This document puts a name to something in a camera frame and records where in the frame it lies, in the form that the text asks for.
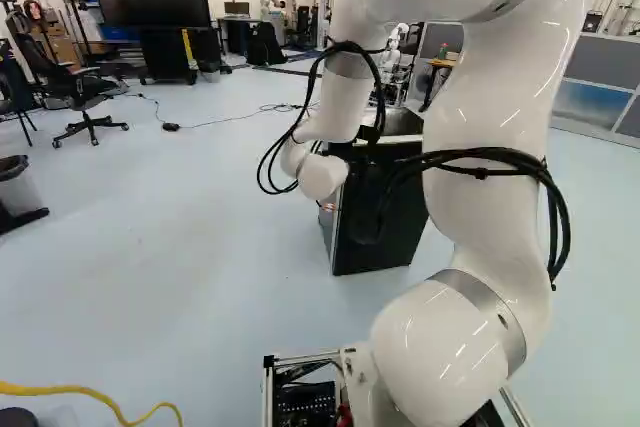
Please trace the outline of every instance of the cubicle partition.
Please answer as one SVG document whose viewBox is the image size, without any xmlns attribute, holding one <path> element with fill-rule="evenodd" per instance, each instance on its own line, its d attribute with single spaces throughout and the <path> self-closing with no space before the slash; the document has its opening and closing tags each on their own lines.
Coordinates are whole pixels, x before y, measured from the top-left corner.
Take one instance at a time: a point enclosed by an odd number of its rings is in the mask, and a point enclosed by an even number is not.
<svg viewBox="0 0 640 427">
<path fill-rule="evenodd" d="M 430 23 L 416 61 L 416 74 L 427 69 L 443 43 L 460 51 L 462 26 Z M 560 85 L 552 127 L 640 148 L 640 41 L 583 33 Z M 409 97 L 424 100 L 412 85 Z"/>
</svg>

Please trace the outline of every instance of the chair base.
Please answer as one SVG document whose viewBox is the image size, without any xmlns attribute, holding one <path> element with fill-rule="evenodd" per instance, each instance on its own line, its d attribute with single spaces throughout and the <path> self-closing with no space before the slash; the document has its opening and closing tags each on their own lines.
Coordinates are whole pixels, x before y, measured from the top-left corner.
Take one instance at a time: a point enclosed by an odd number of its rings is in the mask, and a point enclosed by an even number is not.
<svg viewBox="0 0 640 427">
<path fill-rule="evenodd" d="M 91 144 L 94 146 L 100 144 L 96 138 L 95 127 L 120 127 L 124 131 L 129 130 L 129 124 L 124 122 L 113 122 L 110 115 L 107 117 L 92 119 L 86 112 L 82 112 L 82 118 L 84 119 L 82 122 L 68 124 L 66 128 L 67 131 L 64 134 L 54 137 L 52 144 L 54 149 L 62 147 L 61 140 L 74 136 L 83 130 L 89 131 L 89 138 L 91 139 Z"/>
</svg>

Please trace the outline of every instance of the cable bundle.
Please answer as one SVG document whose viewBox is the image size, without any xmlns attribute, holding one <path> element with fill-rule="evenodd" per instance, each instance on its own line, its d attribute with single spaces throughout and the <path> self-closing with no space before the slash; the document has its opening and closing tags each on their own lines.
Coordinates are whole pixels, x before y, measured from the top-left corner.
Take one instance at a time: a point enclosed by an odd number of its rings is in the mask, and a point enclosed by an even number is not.
<svg viewBox="0 0 640 427">
<path fill-rule="evenodd" d="M 316 59 L 311 67 L 309 73 L 309 83 L 307 85 L 307 94 L 305 103 L 302 106 L 300 115 L 291 127 L 267 150 L 265 155 L 260 160 L 257 172 L 257 180 L 260 189 L 269 195 L 281 195 L 289 192 L 293 192 L 298 187 L 298 181 L 294 181 L 284 188 L 280 188 L 275 185 L 273 181 L 273 165 L 280 151 L 285 143 L 292 137 L 295 130 L 300 126 L 305 115 L 309 115 L 309 104 L 311 102 L 311 96 L 315 87 L 316 74 L 320 62 L 327 57 L 335 55 L 338 52 L 350 52 L 360 54 L 367 64 L 369 65 L 371 72 L 375 79 L 375 91 L 377 101 L 377 114 L 374 123 L 375 135 L 369 140 L 369 148 L 376 145 L 380 136 L 384 132 L 384 126 L 386 121 L 385 116 L 385 100 L 382 90 L 382 80 L 378 68 L 373 61 L 371 54 L 377 52 L 368 52 L 354 42 L 338 42 L 333 44 L 327 50 L 325 50 L 320 57 Z M 311 151 L 317 152 L 320 148 L 321 141 L 317 141 L 312 145 Z M 450 162 L 461 159 L 481 159 L 494 162 L 501 162 L 508 166 L 510 169 L 485 169 L 485 168 L 463 168 L 449 165 Z M 266 165 L 266 177 L 268 185 L 262 181 L 263 170 Z M 374 210 L 374 224 L 376 227 L 375 235 L 368 238 L 360 237 L 357 239 L 362 244 L 375 244 L 381 236 L 384 227 L 384 217 L 389 207 L 390 200 L 394 191 L 404 184 L 409 178 L 414 175 L 421 175 L 423 172 L 438 168 L 447 172 L 452 172 L 460 175 L 472 175 L 479 180 L 485 180 L 488 177 L 510 177 L 510 176 L 528 176 L 537 182 L 543 184 L 547 188 L 547 197 L 549 204 L 549 225 L 550 225 L 550 252 L 549 261 L 547 264 L 547 270 L 549 273 L 549 279 L 553 290 L 555 290 L 554 282 L 564 265 L 566 264 L 571 249 L 571 226 L 569 220 L 569 209 L 567 204 L 557 187 L 546 163 L 539 161 L 535 157 L 520 152 L 514 149 L 504 147 L 480 147 L 475 149 L 461 149 L 461 150 L 443 150 L 438 152 L 427 152 L 419 156 L 411 157 L 408 159 L 402 159 L 397 161 L 397 165 L 392 169 L 391 174 L 388 176 L 382 195 L 380 196 L 378 206 Z M 321 208 L 327 210 L 326 206 L 316 202 Z M 341 212 L 340 209 L 332 206 L 330 209 L 333 212 Z M 558 217 L 562 226 L 562 249 L 558 255 Z"/>
<path fill-rule="evenodd" d="M 511 166 L 512 168 L 486 169 L 448 165 L 450 162 L 461 159 L 481 159 L 501 162 Z M 382 235 L 384 217 L 396 189 L 412 176 L 420 175 L 433 168 L 461 175 L 471 175 L 478 180 L 486 180 L 489 177 L 527 176 L 543 184 L 547 188 L 547 198 L 549 203 L 550 252 L 547 271 L 549 272 L 549 279 L 551 280 L 553 289 L 555 290 L 554 282 L 566 264 L 567 258 L 569 257 L 569 251 L 571 250 L 569 209 L 560 189 L 553 181 L 546 163 L 518 150 L 504 147 L 442 150 L 438 152 L 427 152 L 425 154 L 398 161 L 398 165 L 392 170 L 387 178 L 385 188 L 375 211 L 377 231 L 375 238 L 372 239 L 372 243 L 376 243 Z M 562 249 L 560 251 L 560 255 L 558 255 L 558 217 L 560 217 L 560 223 L 562 226 Z"/>
<path fill-rule="evenodd" d="M 377 101 L 376 102 L 377 103 L 376 120 L 373 126 L 373 128 L 377 132 L 377 135 L 374 136 L 374 138 L 370 141 L 369 144 L 375 145 L 378 139 L 380 138 L 380 136 L 382 135 L 382 132 L 384 132 L 384 126 L 386 122 L 386 111 L 385 111 L 384 93 L 382 91 L 382 79 L 380 78 L 380 72 L 378 71 L 378 67 L 376 66 L 376 63 L 371 57 L 371 54 L 376 54 L 382 51 L 373 51 L 373 52 L 366 51 L 362 47 L 360 47 L 358 44 L 351 41 L 337 42 L 333 44 L 331 47 L 329 47 L 324 52 L 322 52 L 322 54 L 315 60 L 315 62 L 311 67 L 311 70 L 309 71 L 307 95 L 305 98 L 304 105 L 302 106 L 300 115 L 295 120 L 295 122 L 291 125 L 291 127 L 289 127 L 289 129 L 278 140 L 274 142 L 274 144 L 269 148 L 269 150 L 267 150 L 267 152 L 264 154 L 264 156 L 260 160 L 260 164 L 258 165 L 257 181 L 258 181 L 258 185 L 260 186 L 260 189 L 265 194 L 268 194 L 268 195 L 287 194 L 289 192 L 293 192 L 298 188 L 297 180 L 284 188 L 278 187 L 273 181 L 273 165 L 276 161 L 276 158 L 280 154 L 280 151 L 284 147 L 284 144 L 289 140 L 289 138 L 291 138 L 293 133 L 300 126 L 305 115 L 307 116 L 309 115 L 309 104 L 311 103 L 311 96 L 313 95 L 313 89 L 315 88 L 316 75 L 318 73 L 318 67 L 320 66 L 320 62 L 322 62 L 327 57 L 337 54 L 338 52 L 349 52 L 353 54 L 360 54 L 363 57 L 363 59 L 367 62 L 367 65 L 369 66 L 369 68 L 371 69 L 371 72 L 373 73 L 375 90 L 376 90 L 376 101 Z M 312 153 L 318 152 L 321 144 L 322 142 L 320 141 L 314 142 L 311 147 L 311 152 Z M 267 166 L 267 169 L 266 169 L 266 177 L 267 177 L 267 183 L 268 183 L 267 185 L 265 185 L 262 181 L 262 178 L 264 176 L 263 170 L 265 168 L 265 165 Z"/>
</svg>

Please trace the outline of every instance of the light blue floor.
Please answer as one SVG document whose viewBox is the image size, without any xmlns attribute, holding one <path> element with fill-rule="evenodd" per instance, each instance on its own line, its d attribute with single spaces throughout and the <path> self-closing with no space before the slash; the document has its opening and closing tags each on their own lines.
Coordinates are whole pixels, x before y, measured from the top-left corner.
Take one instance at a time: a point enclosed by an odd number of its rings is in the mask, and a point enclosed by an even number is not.
<svg viewBox="0 0 640 427">
<path fill-rule="evenodd" d="M 216 84 L 147 86 L 182 124 L 300 103 L 306 79 L 252 69 Z M 78 114 L 34 116 L 26 148 L 0 124 L 0 155 L 28 152 L 50 218 L 0 238 L 0 378 L 100 389 L 133 418 L 176 402 L 187 426 L 259 423 L 265 354 L 315 353 L 367 338 L 386 302 L 447 266 L 429 227 L 411 268 L 333 278 L 301 194 L 269 198 L 258 159 L 295 114 L 165 133 L 154 106 L 118 98 L 93 109 L 131 124 L 53 150 Z M 549 158 L 572 212 L 574 248 L 548 341 L 514 389 L 539 426 L 638 425 L 638 152 L 552 131 Z M 115 426 L 77 396 L 13 400 L 56 427 Z M 170 413 L 149 426 L 173 426 Z"/>
</svg>

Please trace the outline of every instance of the power cord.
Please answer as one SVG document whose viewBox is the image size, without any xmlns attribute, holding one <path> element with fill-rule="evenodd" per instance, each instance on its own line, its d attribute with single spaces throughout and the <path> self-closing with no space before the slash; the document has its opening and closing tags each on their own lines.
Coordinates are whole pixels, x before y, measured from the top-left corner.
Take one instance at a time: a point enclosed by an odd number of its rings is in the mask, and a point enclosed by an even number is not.
<svg viewBox="0 0 640 427">
<path fill-rule="evenodd" d="M 238 116 L 238 117 L 227 117 L 227 118 L 223 118 L 223 119 L 217 119 L 217 120 L 211 120 L 208 122 L 203 122 L 201 124 L 195 124 L 195 125 L 179 125 L 179 124 L 174 124 L 172 122 L 169 122 L 167 120 L 164 120 L 163 118 L 160 117 L 160 102 L 156 99 L 152 99 L 150 97 L 145 96 L 144 94 L 141 93 L 137 93 L 137 94 L 124 94 L 125 97 L 138 97 L 140 99 L 144 99 L 147 100 L 149 102 L 152 102 L 155 104 L 156 108 L 155 108 L 155 112 L 154 112 L 154 116 L 156 118 L 156 120 L 158 122 L 160 122 L 161 124 L 163 124 L 163 126 L 168 125 L 176 125 L 178 126 L 177 129 L 197 129 L 200 127 L 205 127 L 208 125 L 215 125 L 215 124 L 223 124 L 226 122 L 235 122 L 237 120 L 244 120 L 244 119 L 250 119 L 251 117 L 255 117 L 256 115 L 259 114 L 264 114 L 264 113 L 268 113 L 268 112 L 280 112 L 280 113 L 285 113 L 285 112 L 293 112 L 294 110 L 299 110 L 302 109 L 302 106 L 299 105 L 290 105 L 290 104 L 266 104 L 266 105 L 262 105 L 258 108 L 257 111 L 248 114 L 248 115 L 243 115 L 243 116 Z"/>
<path fill-rule="evenodd" d="M 125 419 L 122 409 L 120 406 L 108 395 L 105 395 L 97 390 L 90 389 L 89 387 L 82 387 L 80 385 L 57 385 L 53 387 L 24 387 L 22 385 L 10 384 L 8 382 L 0 381 L 0 394 L 2 395 L 11 395 L 14 397 L 36 397 L 40 395 L 57 395 L 57 394 L 82 394 L 87 395 L 99 402 L 102 402 L 107 407 L 109 407 L 116 419 L 122 427 L 136 427 L 137 425 L 146 422 L 151 418 L 153 414 L 156 413 L 157 410 L 162 407 L 166 407 L 168 409 L 173 410 L 176 414 L 176 418 L 178 419 L 178 426 L 184 427 L 184 422 L 182 420 L 182 414 L 180 413 L 180 409 L 176 407 L 174 404 L 169 402 L 161 402 L 156 405 L 151 411 L 147 414 L 140 417 L 138 420 L 133 422 L 129 422 Z"/>
</svg>

